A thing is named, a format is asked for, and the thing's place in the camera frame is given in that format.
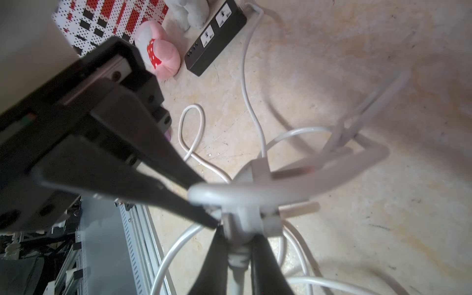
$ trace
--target white plush toy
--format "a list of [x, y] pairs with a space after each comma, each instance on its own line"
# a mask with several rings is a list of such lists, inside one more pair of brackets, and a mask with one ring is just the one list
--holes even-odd
[[210, 14], [207, 0], [165, 0], [178, 26], [184, 31], [190, 26], [202, 29]]

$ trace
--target electrical outlet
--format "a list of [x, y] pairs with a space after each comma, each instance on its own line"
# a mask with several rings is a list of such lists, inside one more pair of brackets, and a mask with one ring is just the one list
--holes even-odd
[[216, 22], [218, 23], [218, 26], [221, 27], [226, 20], [229, 18], [231, 15], [231, 9], [229, 8], [228, 3], [226, 3], [223, 8], [218, 11], [218, 13], [215, 16]]
[[247, 18], [235, 0], [226, 0], [184, 56], [187, 69], [200, 76], [244, 27]]
[[213, 32], [213, 28], [211, 25], [208, 26], [208, 28], [203, 32], [202, 36], [200, 37], [200, 40], [202, 41], [203, 47], [205, 47], [208, 43], [210, 43], [210, 40], [213, 38], [215, 33]]

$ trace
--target metal frame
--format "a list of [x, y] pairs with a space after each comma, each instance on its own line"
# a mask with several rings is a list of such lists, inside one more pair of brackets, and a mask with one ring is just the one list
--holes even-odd
[[[120, 205], [119, 210], [135, 278], [136, 292], [138, 295], [148, 295], [164, 258], [149, 208], [145, 205], [135, 205], [126, 211], [125, 206]], [[176, 294], [169, 271], [167, 271], [164, 286], [160, 295]]]

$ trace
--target screw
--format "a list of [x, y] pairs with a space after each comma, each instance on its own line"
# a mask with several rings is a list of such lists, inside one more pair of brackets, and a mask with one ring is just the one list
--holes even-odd
[[119, 71], [115, 71], [113, 72], [113, 74], [111, 74], [111, 79], [115, 82], [117, 82], [120, 78], [121, 78], [121, 73]]

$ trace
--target white cable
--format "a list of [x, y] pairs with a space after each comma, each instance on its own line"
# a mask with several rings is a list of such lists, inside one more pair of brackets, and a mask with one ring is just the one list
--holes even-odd
[[[305, 133], [313, 133], [313, 132], [331, 132], [333, 129], [332, 126], [314, 126], [314, 127], [302, 127], [302, 128], [297, 128], [297, 129], [292, 129], [290, 131], [287, 131], [285, 133], [282, 133], [281, 135], [277, 136], [276, 138], [272, 139], [268, 144], [267, 144], [267, 150], [270, 150], [271, 148], [274, 147], [277, 143], [286, 140], [287, 138], [290, 138], [292, 136], [297, 136], [300, 134], [305, 134]], [[257, 155], [258, 158], [262, 156], [262, 152], [259, 152], [259, 155]]]
[[344, 292], [349, 292], [354, 295], [380, 295], [379, 293], [373, 292], [369, 289], [359, 287], [349, 283], [338, 282], [333, 279], [318, 278], [318, 277], [291, 277], [287, 278], [287, 282], [290, 284], [311, 284], [319, 285], [322, 287], [328, 287]]
[[167, 270], [169, 269], [170, 263], [172, 262], [172, 260], [174, 260], [174, 257], [177, 255], [180, 249], [182, 249], [182, 247], [202, 229], [203, 226], [193, 224], [186, 231], [184, 231], [183, 234], [181, 234], [180, 237], [175, 241], [175, 243], [169, 249], [169, 252], [166, 254], [166, 257], [164, 257], [159, 266], [156, 278], [154, 279], [154, 283], [152, 284], [152, 289], [150, 292], [151, 295], [159, 295], [160, 288], [162, 287], [162, 283], [164, 282], [164, 278], [166, 276]]
[[262, 10], [262, 8], [252, 3], [247, 3], [247, 5], [251, 6], [257, 13], [259, 13], [259, 16], [257, 17], [254, 25], [249, 30], [249, 33], [247, 34], [247, 37], [246, 37], [246, 42], [244, 43], [244, 47], [243, 47], [243, 56], [241, 58], [241, 67], [240, 67], [241, 68], [241, 89], [243, 91], [244, 103], [246, 104], [247, 110], [249, 111], [249, 114], [251, 115], [251, 118], [253, 119], [254, 125], [256, 126], [257, 134], [259, 135], [259, 138], [261, 140], [262, 157], [267, 157], [267, 148], [266, 148], [264, 131], [261, 127], [261, 124], [259, 123], [259, 120], [256, 117], [256, 114], [254, 113], [251, 103], [249, 102], [249, 97], [247, 96], [247, 90], [246, 90], [246, 78], [244, 76], [244, 62], [246, 61], [247, 49], [249, 47], [249, 43], [251, 42], [251, 37], [253, 36], [254, 31], [256, 30], [257, 26], [262, 20], [262, 17], [264, 16], [264, 10]]
[[[196, 109], [198, 111], [198, 113], [200, 114], [200, 126], [198, 127], [198, 133], [197, 133], [197, 136], [194, 139], [194, 143], [192, 144], [192, 146], [190, 148], [188, 148], [188, 146], [184, 142], [184, 138], [182, 136], [182, 125], [184, 123], [185, 114], [190, 109]], [[215, 165], [210, 164], [209, 162], [202, 159], [199, 155], [194, 153], [195, 148], [197, 147], [198, 143], [200, 143], [200, 141], [202, 139], [204, 125], [205, 125], [205, 116], [204, 116], [203, 109], [202, 109], [201, 106], [199, 106], [198, 104], [192, 104], [192, 105], [189, 105], [188, 107], [186, 107], [184, 109], [184, 111], [182, 112], [182, 115], [180, 116], [180, 121], [178, 123], [178, 142], [180, 143], [180, 146], [182, 147], [182, 149], [187, 153], [184, 157], [184, 161], [186, 161], [189, 158], [189, 156], [192, 156], [192, 158], [197, 160], [197, 162], [202, 164], [204, 167], [206, 167], [206, 168], [210, 169], [211, 171], [215, 172], [225, 182], [230, 183], [231, 178], [228, 176], [228, 174], [226, 174], [220, 168], [216, 167]]]
[[[288, 228], [286, 228], [285, 226], [283, 228], [283, 232], [284, 232], [284, 236], [287, 238], [287, 240], [290, 242], [290, 244], [295, 249], [295, 252], [296, 252], [296, 254], [298, 256], [298, 259], [300, 260], [300, 264], [302, 266], [303, 274], [305, 276], [309, 276], [310, 271], [308, 270], [308, 265], [306, 263], [305, 254], [303, 253], [302, 247], [299, 245], [297, 239], [292, 234], [292, 232], [289, 231]], [[310, 284], [306, 284], [306, 295], [313, 295], [313, 288]]]
[[278, 238], [278, 253], [277, 253], [277, 264], [282, 267], [285, 257], [285, 238], [280, 236]]

